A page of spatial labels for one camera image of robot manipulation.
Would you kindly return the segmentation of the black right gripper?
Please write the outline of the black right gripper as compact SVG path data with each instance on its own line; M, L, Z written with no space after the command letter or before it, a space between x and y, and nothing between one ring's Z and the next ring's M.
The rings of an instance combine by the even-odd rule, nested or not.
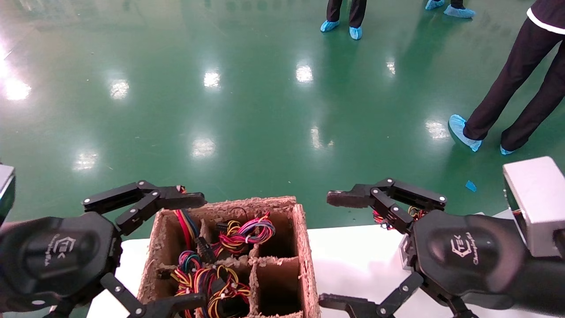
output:
M415 222L399 202L432 212ZM355 184L349 191L331 190L327 203L371 208L387 228L401 234L412 229L416 269L444 298L460 297L478 306L514 306L510 288L528 251L513 220L448 215L442 212L447 204L444 195L393 178ZM393 318L423 283L422 275L413 272L380 304L323 293L319 306L345 311L350 318Z

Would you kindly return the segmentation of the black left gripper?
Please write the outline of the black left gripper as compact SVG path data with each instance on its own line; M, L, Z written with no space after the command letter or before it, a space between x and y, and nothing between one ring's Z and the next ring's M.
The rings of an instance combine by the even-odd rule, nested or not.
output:
M121 235L133 233L162 209L200 208L206 203L203 193L188 193L184 186L156 186L141 180L84 199L83 210L89 213L78 217L5 223L0 240L1 311L73 308L89 303L103 288L129 318L171 318L206 306L202 293L142 304L113 275L121 257ZM102 216L123 207L129 209L115 219L115 225Z

